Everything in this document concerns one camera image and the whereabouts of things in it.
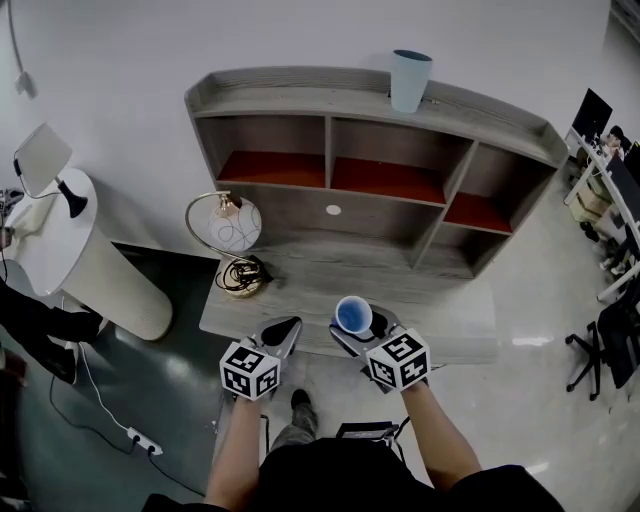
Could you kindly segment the long white office desk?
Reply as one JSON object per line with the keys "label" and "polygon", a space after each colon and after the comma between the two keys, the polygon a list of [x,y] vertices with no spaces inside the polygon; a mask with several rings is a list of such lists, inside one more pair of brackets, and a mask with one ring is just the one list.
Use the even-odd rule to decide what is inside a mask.
{"label": "long white office desk", "polygon": [[[569,206],[571,202],[577,197],[578,192],[587,184],[588,179],[596,173],[602,178],[605,188],[609,191],[612,197],[613,203],[617,206],[619,214],[622,216],[624,222],[629,226],[632,237],[640,250],[640,220],[637,220],[633,211],[629,208],[625,201],[624,195],[621,193],[617,186],[615,177],[623,177],[623,169],[620,168],[620,174],[614,174],[615,169],[609,168],[606,161],[597,154],[590,143],[580,135],[573,127],[569,128],[566,136],[566,140],[574,139],[578,145],[583,148],[589,157],[589,163],[585,170],[582,172],[580,178],[573,185],[569,193],[564,198],[564,204]],[[621,277],[617,278],[611,285],[601,291],[596,299],[598,302],[604,302],[615,292],[619,291],[625,284],[627,284],[632,278],[636,277],[640,273],[640,257],[634,265],[627,270]]]}

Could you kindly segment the pale blue tall vase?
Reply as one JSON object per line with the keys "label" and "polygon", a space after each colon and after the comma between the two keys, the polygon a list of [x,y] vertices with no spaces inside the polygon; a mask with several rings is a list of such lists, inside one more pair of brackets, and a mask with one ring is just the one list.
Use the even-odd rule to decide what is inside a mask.
{"label": "pale blue tall vase", "polygon": [[415,113],[427,87],[433,59],[423,53],[396,49],[391,66],[391,106],[401,113]]}

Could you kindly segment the person's black shirt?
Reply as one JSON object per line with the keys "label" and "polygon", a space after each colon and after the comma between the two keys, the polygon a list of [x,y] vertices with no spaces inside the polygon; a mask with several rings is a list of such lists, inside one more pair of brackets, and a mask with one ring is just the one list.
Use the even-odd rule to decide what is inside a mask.
{"label": "person's black shirt", "polygon": [[448,491],[417,480],[386,445],[323,438],[269,453],[241,512],[564,512],[523,467],[463,478]]}

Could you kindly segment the wooden shelf unit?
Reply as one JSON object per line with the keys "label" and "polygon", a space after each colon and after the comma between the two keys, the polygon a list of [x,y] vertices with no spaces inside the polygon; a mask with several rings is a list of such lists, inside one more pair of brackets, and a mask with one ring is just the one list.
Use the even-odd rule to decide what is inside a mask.
{"label": "wooden shelf unit", "polygon": [[415,113],[390,90],[384,71],[257,67],[209,73],[184,101],[214,185],[258,208],[265,241],[378,239],[414,269],[438,245],[475,277],[568,146],[549,121],[463,88],[428,84]]}

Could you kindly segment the white power strip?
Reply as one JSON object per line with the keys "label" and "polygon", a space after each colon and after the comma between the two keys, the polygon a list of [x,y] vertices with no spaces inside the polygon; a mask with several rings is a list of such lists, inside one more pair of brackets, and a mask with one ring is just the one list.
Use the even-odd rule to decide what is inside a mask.
{"label": "white power strip", "polygon": [[163,454],[163,449],[159,444],[155,443],[135,428],[128,427],[127,435],[135,445],[141,447],[148,455],[159,456]]}

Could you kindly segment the person's left forearm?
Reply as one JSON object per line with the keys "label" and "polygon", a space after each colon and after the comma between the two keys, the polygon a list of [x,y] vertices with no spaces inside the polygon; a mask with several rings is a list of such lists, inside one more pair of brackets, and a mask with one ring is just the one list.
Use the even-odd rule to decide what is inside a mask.
{"label": "person's left forearm", "polygon": [[244,510],[257,488],[260,456],[260,401],[239,397],[214,457],[204,502],[229,512]]}

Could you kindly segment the white round pedestal table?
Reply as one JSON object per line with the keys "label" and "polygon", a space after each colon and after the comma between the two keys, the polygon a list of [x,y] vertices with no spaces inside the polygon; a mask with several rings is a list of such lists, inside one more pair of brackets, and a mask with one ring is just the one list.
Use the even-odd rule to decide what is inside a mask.
{"label": "white round pedestal table", "polygon": [[97,226],[98,201],[89,176],[65,168],[60,177],[72,192],[88,199],[87,206],[71,218],[66,199],[54,196],[40,229],[16,237],[5,258],[23,269],[37,295],[63,292],[141,339],[162,338],[173,318],[169,298]]}

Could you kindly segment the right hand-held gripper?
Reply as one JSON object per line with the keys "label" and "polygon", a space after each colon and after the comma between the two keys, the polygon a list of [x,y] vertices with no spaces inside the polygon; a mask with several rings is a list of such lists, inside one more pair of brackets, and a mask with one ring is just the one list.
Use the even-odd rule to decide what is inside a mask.
{"label": "right hand-held gripper", "polygon": [[375,337],[389,337],[400,324],[398,317],[388,309],[371,305],[371,310],[370,330],[353,334],[331,324],[331,337],[353,358],[362,358],[367,351],[365,374],[384,391],[403,391],[423,381],[431,372],[430,348],[426,341],[411,328],[370,349]]}

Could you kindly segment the person's right forearm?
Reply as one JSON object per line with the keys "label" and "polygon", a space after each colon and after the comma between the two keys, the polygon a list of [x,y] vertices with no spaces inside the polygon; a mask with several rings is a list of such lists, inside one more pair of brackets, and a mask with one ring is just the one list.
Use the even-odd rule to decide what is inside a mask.
{"label": "person's right forearm", "polygon": [[447,492],[462,479],[482,470],[471,445],[424,381],[406,388],[401,396],[423,465],[436,490]]}

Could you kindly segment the black computer monitor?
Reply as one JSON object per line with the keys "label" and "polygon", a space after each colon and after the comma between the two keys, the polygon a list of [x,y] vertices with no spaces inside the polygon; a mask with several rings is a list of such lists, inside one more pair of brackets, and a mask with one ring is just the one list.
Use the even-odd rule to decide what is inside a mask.
{"label": "black computer monitor", "polygon": [[603,134],[611,114],[611,106],[591,88],[588,88],[574,118],[572,128],[580,137],[591,142]]}

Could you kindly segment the black waist device box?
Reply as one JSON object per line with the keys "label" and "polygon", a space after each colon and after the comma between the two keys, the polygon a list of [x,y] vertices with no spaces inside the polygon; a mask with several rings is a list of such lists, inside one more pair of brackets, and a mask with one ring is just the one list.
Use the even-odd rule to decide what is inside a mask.
{"label": "black waist device box", "polygon": [[343,423],[336,438],[386,441],[394,436],[397,429],[398,425],[392,421]]}

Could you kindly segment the gold arc globe lamp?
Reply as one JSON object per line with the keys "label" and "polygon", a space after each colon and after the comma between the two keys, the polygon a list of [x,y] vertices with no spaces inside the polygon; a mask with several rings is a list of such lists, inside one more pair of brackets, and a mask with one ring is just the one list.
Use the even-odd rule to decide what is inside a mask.
{"label": "gold arc globe lamp", "polygon": [[[201,204],[209,206],[203,233],[192,220]],[[262,232],[261,214],[250,200],[230,190],[204,193],[188,203],[184,222],[200,245],[222,258],[214,278],[220,290],[234,298],[249,298],[273,281],[265,263],[250,254]]]}

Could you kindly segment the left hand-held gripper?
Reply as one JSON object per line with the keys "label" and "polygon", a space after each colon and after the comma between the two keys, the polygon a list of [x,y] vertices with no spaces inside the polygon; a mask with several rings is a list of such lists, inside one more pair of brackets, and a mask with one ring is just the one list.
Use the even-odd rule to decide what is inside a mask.
{"label": "left hand-held gripper", "polygon": [[[254,341],[260,347],[278,347],[278,357],[295,350],[302,332],[298,316],[277,317],[256,327]],[[240,397],[256,401],[281,385],[281,360],[239,342],[232,342],[219,362],[222,387]]]}

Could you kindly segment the blue plastic cup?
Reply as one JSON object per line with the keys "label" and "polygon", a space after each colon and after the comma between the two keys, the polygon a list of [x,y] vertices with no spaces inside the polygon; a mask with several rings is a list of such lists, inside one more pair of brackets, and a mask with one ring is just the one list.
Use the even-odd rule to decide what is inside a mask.
{"label": "blue plastic cup", "polygon": [[334,313],[335,323],[349,334],[361,334],[369,329],[373,311],[359,296],[346,296],[339,300]]}

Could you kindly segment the person's grey trouser leg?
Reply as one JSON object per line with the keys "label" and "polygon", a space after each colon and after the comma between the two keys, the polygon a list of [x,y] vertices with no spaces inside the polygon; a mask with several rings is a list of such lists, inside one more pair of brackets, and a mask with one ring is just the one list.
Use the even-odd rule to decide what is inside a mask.
{"label": "person's grey trouser leg", "polygon": [[291,422],[277,435],[271,450],[302,446],[317,439],[318,417],[311,403],[300,403],[292,410]]}

